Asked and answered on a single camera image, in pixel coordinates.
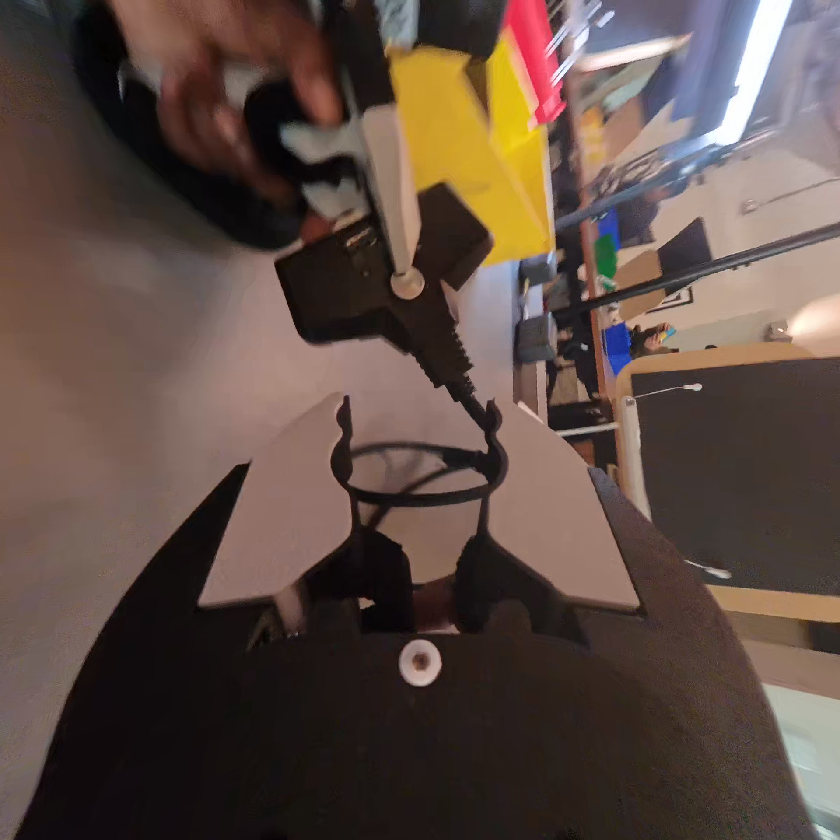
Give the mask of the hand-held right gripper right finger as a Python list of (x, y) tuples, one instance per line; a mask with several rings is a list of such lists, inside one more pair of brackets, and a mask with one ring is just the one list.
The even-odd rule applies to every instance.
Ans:
[(585, 461), (511, 401), (487, 405), (498, 473), (459, 559), (459, 610), (519, 599), (532, 613), (570, 603), (636, 613), (640, 597)]

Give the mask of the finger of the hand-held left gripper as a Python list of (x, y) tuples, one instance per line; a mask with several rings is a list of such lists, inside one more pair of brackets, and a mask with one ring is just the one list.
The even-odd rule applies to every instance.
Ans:
[(397, 107), (375, 105), (364, 110), (360, 126), (369, 181), (391, 249), (394, 273), (404, 277), (413, 268), (422, 218)]

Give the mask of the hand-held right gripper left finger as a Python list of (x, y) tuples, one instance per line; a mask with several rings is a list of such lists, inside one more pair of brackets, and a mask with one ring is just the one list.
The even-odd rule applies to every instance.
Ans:
[(351, 535), (350, 495), (331, 458), (344, 439), (342, 394), (284, 426), (252, 458), (206, 578), (202, 608), (272, 602), (305, 609), (303, 579)]

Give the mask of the yellow plastic bin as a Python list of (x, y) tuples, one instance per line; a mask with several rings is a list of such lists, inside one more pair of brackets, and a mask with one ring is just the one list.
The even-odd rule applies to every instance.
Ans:
[(485, 71), (487, 106), (468, 78), (468, 57), (436, 48), (392, 51), (391, 79), (422, 191), (449, 184), (485, 225), (493, 248), (485, 264), (554, 252), (547, 128), (507, 28)]

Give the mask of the black HDMI switch box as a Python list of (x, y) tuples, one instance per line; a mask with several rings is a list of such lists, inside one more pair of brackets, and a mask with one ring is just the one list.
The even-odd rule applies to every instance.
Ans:
[(381, 338), (411, 355), (433, 387), (470, 398), (472, 363), (458, 336), (444, 286), (458, 291), (493, 248), (483, 223), (447, 184), (421, 192), (422, 230), (414, 267), (423, 288), (397, 296), (383, 225), (368, 213), (330, 237), (276, 261), (298, 334), (312, 344)]

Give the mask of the person's right hand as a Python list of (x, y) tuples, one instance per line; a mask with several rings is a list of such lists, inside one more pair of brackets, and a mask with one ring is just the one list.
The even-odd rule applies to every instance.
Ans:
[(420, 584), (413, 589), (414, 628), (422, 634), (458, 628), (454, 576)]

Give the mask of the person's left hand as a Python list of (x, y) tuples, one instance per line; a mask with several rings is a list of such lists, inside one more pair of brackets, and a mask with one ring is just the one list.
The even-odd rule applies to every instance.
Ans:
[(319, 27), (297, 2), (108, 2), (134, 62), (161, 71), (158, 120), (164, 140), (197, 169), (229, 175), (289, 207), (291, 185), (259, 163), (240, 112), (224, 89), (224, 64), (282, 70), (308, 117), (342, 121), (333, 60)]

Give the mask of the black dimpled foam cushion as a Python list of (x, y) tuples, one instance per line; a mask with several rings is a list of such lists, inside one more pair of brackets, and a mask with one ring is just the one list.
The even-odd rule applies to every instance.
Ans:
[(251, 186), (186, 163), (165, 142), (157, 95), (131, 80), (119, 25), (104, 2), (84, 2), (70, 30), (80, 89), (111, 134), (191, 209), (240, 245), (279, 250), (298, 239), (308, 206), (298, 196), (278, 207)]

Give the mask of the red plastic bin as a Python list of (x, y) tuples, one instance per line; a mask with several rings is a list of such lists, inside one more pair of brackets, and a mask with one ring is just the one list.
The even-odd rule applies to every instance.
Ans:
[(548, 125), (565, 109), (563, 80), (555, 77), (560, 63), (557, 47), (551, 46), (554, 33), (548, 6), (544, 1), (510, 1), (505, 23), (516, 41), (536, 99), (533, 118), (537, 124)]

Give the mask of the black panel with wooden rim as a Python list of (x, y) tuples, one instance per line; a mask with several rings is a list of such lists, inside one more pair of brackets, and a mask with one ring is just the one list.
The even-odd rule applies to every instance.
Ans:
[(839, 361), (787, 343), (652, 355), (624, 396), (638, 404), (652, 523), (731, 613), (839, 619)]

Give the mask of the black pole with round disc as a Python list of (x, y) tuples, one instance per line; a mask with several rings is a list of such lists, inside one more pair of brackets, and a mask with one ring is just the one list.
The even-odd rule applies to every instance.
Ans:
[(569, 319), (579, 314), (593, 312), (599, 308), (641, 297), (649, 292), (666, 290), (674, 285), (688, 286), (704, 277), (710, 277), (727, 270), (750, 267), (766, 259), (818, 245), (838, 237), (839, 222), (834, 222), (822, 227), (813, 228), (801, 234), (777, 239), (756, 248), (739, 251), (738, 253), (719, 259), (708, 260), (688, 269), (666, 272), (657, 279), (647, 280), (627, 289), (582, 300), (566, 308), (554, 309), (551, 312), (552, 314), (557, 314), (561, 319)]

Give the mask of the LED light panel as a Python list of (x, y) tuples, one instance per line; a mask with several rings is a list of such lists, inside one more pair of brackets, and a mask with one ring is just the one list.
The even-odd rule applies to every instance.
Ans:
[(742, 139), (770, 68), (792, 1), (689, 3), (691, 34), (671, 120), (686, 121), (676, 155)]

